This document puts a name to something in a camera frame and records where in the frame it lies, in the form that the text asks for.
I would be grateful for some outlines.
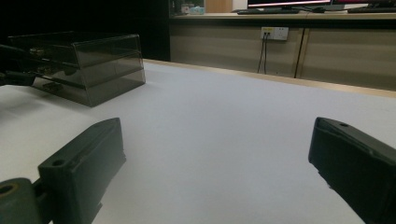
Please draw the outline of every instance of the transparent plastic box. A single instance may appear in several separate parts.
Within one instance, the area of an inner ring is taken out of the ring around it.
[[[62,32],[9,38],[34,88],[96,106],[145,84],[139,35]]]

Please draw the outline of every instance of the black cable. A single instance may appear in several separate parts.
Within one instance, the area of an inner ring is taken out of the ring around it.
[[[267,40],[268,40],[268,35],[270,35],[270,34],[267,34],[266,36],[265,36],[265,51],[264,51],[264,74],[266,75],[267,74]]]
[[[262,37],[262,52],[264,51],[264,38],[267,36],[267,33],[264,33]],[[257,73],[260,73],[260,66],[262,65],[262,54],[260,54],[259,68],[257,69]]]
[[[265,44],[265,56],[264,56],[264,74],[266,74],[266,65],[267,65],[267,40],[268,40],[268,35],[267,33],[264,33],[264,36],[262,37],[262,53],[264,52],[264,44]],[[262,54],[260,56],[260,62],[259,62],[259,68],[257,69],[257,73],[260,73],[260,67],[262,66]]]
[[[312,9],[309,8],[309,7],[301,7],[301,8],[292,7],[291,9],[297,9],[297,10],[306,11],[306,12],[311,12],[312,11]]]

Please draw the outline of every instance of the wooden desk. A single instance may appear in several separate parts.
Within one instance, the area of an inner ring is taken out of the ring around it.
[[[95,224],[362,224],[308,163],[315,118],[396,147],[396,94],[145,61],[147,84],[95,108],[0,88],[0,176],[37,165],[77,134],[119,117],[127,162]]]
[[[348,29],[395,29],[396,13],[341,12],[298,14],[238,15],[236,13],[206,13],[205,15],[176,16],[171,25],[207,26],[288,26],[297,28],[348,28]]]

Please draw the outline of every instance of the white table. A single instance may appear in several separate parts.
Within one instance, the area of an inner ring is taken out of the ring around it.
[[[395,92],[192,68],[147,61],[146,85],[95,108],[0,88],[1,180],[36,180],[40,162],[119,117],[128,161],[94,223],[363,223],[308,162],[313,125],[338,119],[396,147]]]

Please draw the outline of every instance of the power outlet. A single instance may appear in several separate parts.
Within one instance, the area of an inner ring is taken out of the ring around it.
[[[267,39],[288,40],[289,27],[262,27],[262,39],[267,34]]]
[[[267,35],[267,39],[272,39],[274,30],[275,27],[262,27],[262,39],[264,39],[264,35]]]

